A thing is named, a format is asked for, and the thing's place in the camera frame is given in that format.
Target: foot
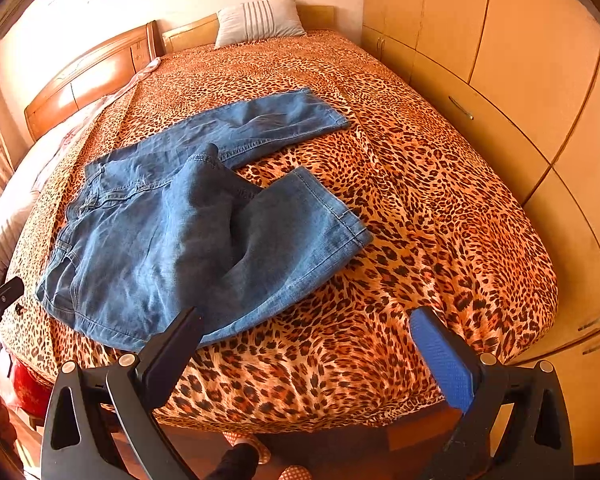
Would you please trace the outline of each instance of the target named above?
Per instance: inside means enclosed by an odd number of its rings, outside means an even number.
[[[258,464],[266,464],[269,460],[271,460],[271,452],[267,449],[261,441],[257,439],[256,436],[251,433],[222,433],[227,440],[227,442],[233,447],[236,444],[249,444],[253,446],[256,450],[258,450],[258,455],[260,459],[258,460]]]
[[[311,473],[309,470],[302,467],[301,465],[293,465],[287,467],[282,475],[279,476],[278,480],[312,480]]]

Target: cabinet handle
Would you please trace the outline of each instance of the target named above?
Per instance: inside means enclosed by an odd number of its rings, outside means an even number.
[[[455,104],[458,109],[465,114],[467,117],[469,117],[472,121],[474,120],[474,116],[472,116],[469,112],[467,112],[464,108],[461,107],[461,105],[458,103],[458,101],[456,101],[455,99],[453,99],[451,96],[449,96],[449,100]]]
[[[600,317],[597,319],[594,319],[593,321],[590,321],[586,324],[584,324],[583,326],[579,327],[578,332],[582,332],[583,330],[586,330],[587,328],[589,328],[590,326],[594,326],[595,324],[600,322]]]
[[[599,345],[596,345],[596,346],[592,346],[591,348],[587,348],[587,349],[586,349],[586,350],[585,350],[585,351],[582,353],[582,355],[591,354],[591,353],[593,353],[593,352],[595,352],[595,351],[597,351],[597,350],[600,350],[600,344],[599,344]]]

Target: headboard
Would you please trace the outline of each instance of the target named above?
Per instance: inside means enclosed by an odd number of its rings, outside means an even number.
[[[335,7],[298,5],[296,8],[304,30],[334,29]],[[218,28],[218,17],[212,14],[188,25],[168,30],[162,35],[165,50],[170,53],[215,43]]]
[[[65,66],[24,110],[33,140],[79,109],[122,88],[164,48],[149,22],[103,41]]]

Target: metal screw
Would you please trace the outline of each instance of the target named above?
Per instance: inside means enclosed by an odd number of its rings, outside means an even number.
[[[120,366],[131,366],[136,362],[136,356],[133,354],[124,354],[120,359],[118,359]]]
[[[540,361],[540,369],[544,373],[550,374],[554,371],[554,366],[549,361]]]
[[[485,352],[484,354],[480,354],[480,362],[485,366],[493,366],[498,362],[498,360],[496,359],[495,355],[487,354]]]
[[[62,365],[62,371],[65,374],[70,374],[75,370],[75,363],[73,361],[67,361]]]

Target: floor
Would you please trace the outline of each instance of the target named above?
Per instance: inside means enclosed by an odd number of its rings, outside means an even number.
[[[384,428],[349,426],[317,433],[262,435],[273,458],[259,466],[255,480],[277,480],[291,464],[308,468],[314,480],[411,480],[440,449],[458,420],[444,404],[403,417]],[[177,451],[200,478],[210,473],[229,448],[218,433],[165,428]],[[129,468],[146,478],[132,451],[116,434],[116,443]]]

